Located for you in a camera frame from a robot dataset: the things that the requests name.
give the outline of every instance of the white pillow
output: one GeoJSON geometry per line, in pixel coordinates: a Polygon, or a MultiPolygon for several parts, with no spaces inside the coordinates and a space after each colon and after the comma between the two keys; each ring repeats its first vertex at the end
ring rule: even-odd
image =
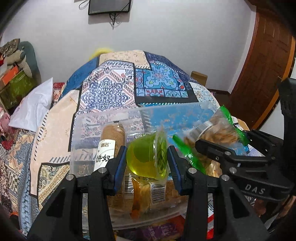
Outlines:
{"type": "Polygon", "coordinates": [[[52,103],[53,78],[33,89],[10,117],[9,126],[36,132],[52,103]]]}

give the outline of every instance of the yellow object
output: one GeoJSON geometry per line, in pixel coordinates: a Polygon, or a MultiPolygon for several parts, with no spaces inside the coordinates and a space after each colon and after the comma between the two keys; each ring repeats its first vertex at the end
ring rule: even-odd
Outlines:
{"type": "Polygon", "coordinates": [[[101,54],[104,54],[104,53],[112,53],[114,52],[113,50],[109,49],[109,48],[98,48],[92,55],[91,57],[89,58],[89,60],[92,60],[93,58],[95,57],[98,57],[99,55],[101,54]]]}

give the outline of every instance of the white wall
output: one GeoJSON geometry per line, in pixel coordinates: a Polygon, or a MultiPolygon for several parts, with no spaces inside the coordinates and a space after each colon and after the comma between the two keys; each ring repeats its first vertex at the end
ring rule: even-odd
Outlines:
{"type": "MultiPolygon", "coordinates": [[[[296,79],[296,62],[294,63],[291,78],[296,79]]],[[[281,113],[280,102],[277,104],[276,108],[268,117],[260,130],[284,139],[284,116],[281,113]]]]}
{"type": "Polygon", "coordinates": [[[244,51],[242,53],[242,57],[241,57],[241,60],[238,64],[238,67],[237,67],[237,70],[233,76],[233,79],[232,79],[232,82],[230,84],[230,87],[228,89],[228,92],[231,93],[236,82],[237,82],[237,79],[239,78],[239,75],[242,71],[242,68],[244,66],[244,62],[247,58],[247,55],[248,55],[248,52],[249,52],[249,49],[250,49],[250,45],[251,45],[251,41],[252,41],[252,37],[253,37],[253,32],[254,32],[254,27],[255,27],[255,20],[256,20],[256,6],[254,5],[251,5],[249,4],[249,7],[251,9],[251,18],[250,18],[250,26],[249,26],[249,33],[247,35],[247,40],[246,40],[246,44],[245,44],[245,47],[244,47],[244,51]]]}
{"type": "Polygon", "coordinates": [[[164,55],[188,74],[208,75],[208,88],[227,91],[252,28],[244,0],[133,0],[114,30],[108,15],[89,17],[74,1],[28,0],[4,31],[5,41],[31,42],[42,81],[67,81],[97,48],[109,47],[164,55]]]}

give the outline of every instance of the green jelly cup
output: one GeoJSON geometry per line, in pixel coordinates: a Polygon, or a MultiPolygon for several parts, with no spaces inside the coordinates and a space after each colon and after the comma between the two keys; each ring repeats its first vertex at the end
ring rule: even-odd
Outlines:
{"type": "Polygon", "coordinates": [[[136,138],[126,153],[130,170],[138,176],[163,179],[167,173],[167,146],[164,131],[136,138]]]}
{"type": "Polygon", "coordinates": [[[140,162],[154,161],[154,139],[156,133],[133,140],[133,154],[140,162]]]}

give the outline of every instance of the bed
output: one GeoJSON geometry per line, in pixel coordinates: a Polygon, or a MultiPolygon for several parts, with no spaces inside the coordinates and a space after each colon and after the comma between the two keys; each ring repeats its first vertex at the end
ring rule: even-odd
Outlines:
{"type": "MultiPolygon", "coordinates": [[[[204,86],[167,58],[141,50],[92,59],[73,73],[54,98],[57,103],[36,133],[19,129],[9,151],[0,145],[1,203],[8,214],[18,216],[25,236],[50,194],[69,172],[77,115],[203,101],[219,107],[204,86]]],[[[140,118],[134,121],[133,128],[143,128],[140,118]]]]}

